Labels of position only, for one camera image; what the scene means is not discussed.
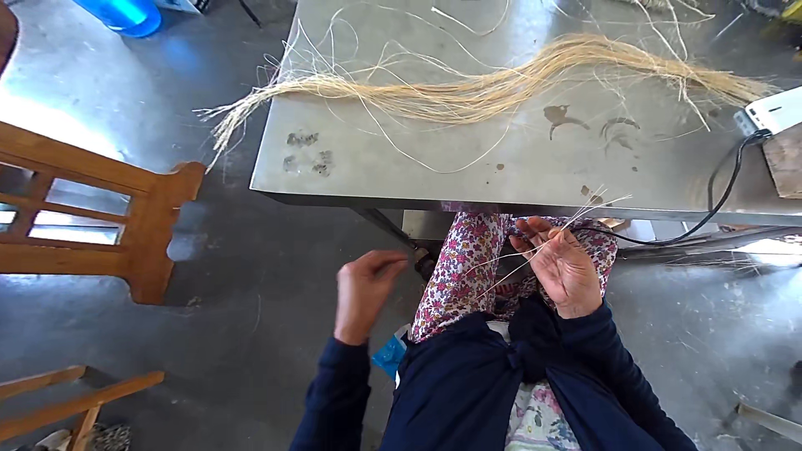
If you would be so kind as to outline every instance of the floral fabric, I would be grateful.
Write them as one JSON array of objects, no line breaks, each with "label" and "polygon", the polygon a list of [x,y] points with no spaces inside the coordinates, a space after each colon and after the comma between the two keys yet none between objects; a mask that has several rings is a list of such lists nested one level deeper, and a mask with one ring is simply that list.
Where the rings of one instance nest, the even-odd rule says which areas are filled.
[{"label": "floral fabric", "polygon": [[512,404],[504,451],[555,449],[575,451],[579,444],[549,382],[521,384]]},{"label": "floral fabric", "polygon": [[[498,319],[509,320],[518,307],[518,300],[539,291],[545,301],[553,302],[537,281],[529,265],[519,271],[528,271],[512,286],[494,286],[501,247],[510,234],[524,236],[509,214],[458,213],[448,231],[440,251],[434,274],[429,279],[423,298],[415,313],[409,338],[420,343],[474,311],[487,311]],[[555,226],[563,226],[567,217],[544,217]],[[607,229],[593,219],[578,219],[569,226]],[[615,238],[594,232],[578,230],[574,233],[585,247],[596,266],[601,293],[607,286],[607,276],[613,267],[618,244]]]},{"label": "floral fabric", "polygon": [[[568,221],[567,217],[545,219],[554,226],[563,226]],[[486,311],[501,321],[509,321],[518,308],[519,299],[535,291],[539,291],[543,299],[554,307],[529,265],[516,271],[528,272],[515,282],[496,284],[499,262],[493,259],[499,257],[507,236],[524,236],[515,227],[515,220],[512,215],[499,213],[458,213],[454,217],[434,274],[415,313],[415,321],[409,332],[413,342],[420,343],[475,311]],[[599,221],[579,219],[569,229],[579,227],[606,228]],[[601,283],[601,293],[604,294],[607,276],[618,250],[615,239],[592,230],[578,230],[574,235],[593,260]],[[504,449],[580,449],[548,381],[521,384],[519,387],[510,413]]]}]

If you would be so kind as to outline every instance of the natural fiber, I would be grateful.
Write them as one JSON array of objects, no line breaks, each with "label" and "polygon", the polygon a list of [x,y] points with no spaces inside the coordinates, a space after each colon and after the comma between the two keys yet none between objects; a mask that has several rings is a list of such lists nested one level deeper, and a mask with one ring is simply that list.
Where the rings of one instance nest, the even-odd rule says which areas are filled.
[{"label": "natural fiber", "polygon": [[519,67],[499,69],[486,75],[465,75],[449,70],[461,78],[455,83],[373,86],[346,79],[334,71],[313,73],[267,87],[255,87],[236,103],[205,113],[207,117],[226,113],[213,131],[218,151],[228,145],[233,131],[260,104],[276,95],[292,93],[360,100],[366,106],[394,116],[439,124],[472,124],[517,107],[560,83],[564,79],[561,76],[573,67],[604,64],[664,79],[678,86],[685,100],[688,100],[686,90],[689,87],[703,89],[725,104],[737,106],[776,91],[763,81],[693,66],[680,59],[664,59],[601,35],[566,35],[543,47],[537,56]]}]

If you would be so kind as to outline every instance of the person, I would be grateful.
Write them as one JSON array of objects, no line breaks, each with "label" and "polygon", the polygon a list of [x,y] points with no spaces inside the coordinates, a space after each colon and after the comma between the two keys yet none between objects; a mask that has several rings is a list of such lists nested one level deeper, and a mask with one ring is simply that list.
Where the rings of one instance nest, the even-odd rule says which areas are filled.
[{"label": "person", "polygon": [[[456,215],[408,333],[380,449],[696,449],[618,337],[604,299],[615,240],[597,221],[567,220]],[[532,271],[501,290],[507,236]],[[404,253],[373,250],[339,271],[334,334],[291,450],[360,448],[367,340],[406,267]]]}]

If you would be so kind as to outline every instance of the jacket sleeve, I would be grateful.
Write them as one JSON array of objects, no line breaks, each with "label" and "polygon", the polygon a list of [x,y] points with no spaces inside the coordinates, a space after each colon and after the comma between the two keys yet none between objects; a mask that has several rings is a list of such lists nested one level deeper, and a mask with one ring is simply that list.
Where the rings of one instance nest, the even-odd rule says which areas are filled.
[{"label": "jacket sleeve", "polygon": [[290,451],[359,451],[370,372],[367,344],[350,346],[330,338],[306,392],[306,412]]},{"label": "jacket sleeve", "polygon": [[635,423],[664,449],[696,450],[662,408],[641,368],[632,360],[605,301],[594,313],[559,319],[563,346],[609,387]]}]

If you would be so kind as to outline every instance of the hand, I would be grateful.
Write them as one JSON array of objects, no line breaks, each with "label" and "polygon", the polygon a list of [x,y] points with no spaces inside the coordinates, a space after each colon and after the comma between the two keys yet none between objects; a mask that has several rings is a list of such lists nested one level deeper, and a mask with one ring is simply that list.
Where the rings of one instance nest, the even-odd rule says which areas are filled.
[{"label": "hand", "polygon": [[395,280],[406,268],[407,255],[398,250],[372,250],[343,266],[337,273],[334,337],[352,346],[365,343]]},{"label": "hand", "polygon": [[557,314],[570,319],[595,312],[602,305],[598,274],[573,234],[537,216],[519,219],[516,226],[527,239],[511,236],[509,241],[529,259],[537,280],[557,306]]}]

